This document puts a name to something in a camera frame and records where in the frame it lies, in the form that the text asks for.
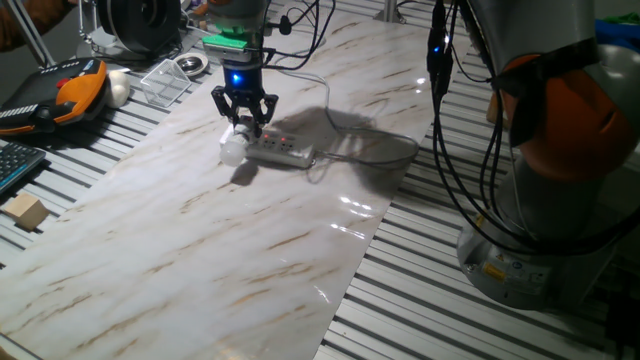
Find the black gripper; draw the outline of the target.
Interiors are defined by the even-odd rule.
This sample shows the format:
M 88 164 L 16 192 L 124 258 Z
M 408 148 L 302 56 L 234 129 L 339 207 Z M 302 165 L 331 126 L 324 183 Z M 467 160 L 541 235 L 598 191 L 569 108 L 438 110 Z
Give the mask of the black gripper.
M 253 105 L 253 133 L 256 138 L 260 138 L 262 128 L 273 118 L 279 96 L 264 94 L 262 68 L 259 63 L 225 62 L 223 73 L 224 87 L 216 86 L 211 91 L 211 97 L 220 115 L 236 126 L 239 122 L 238 105 Z

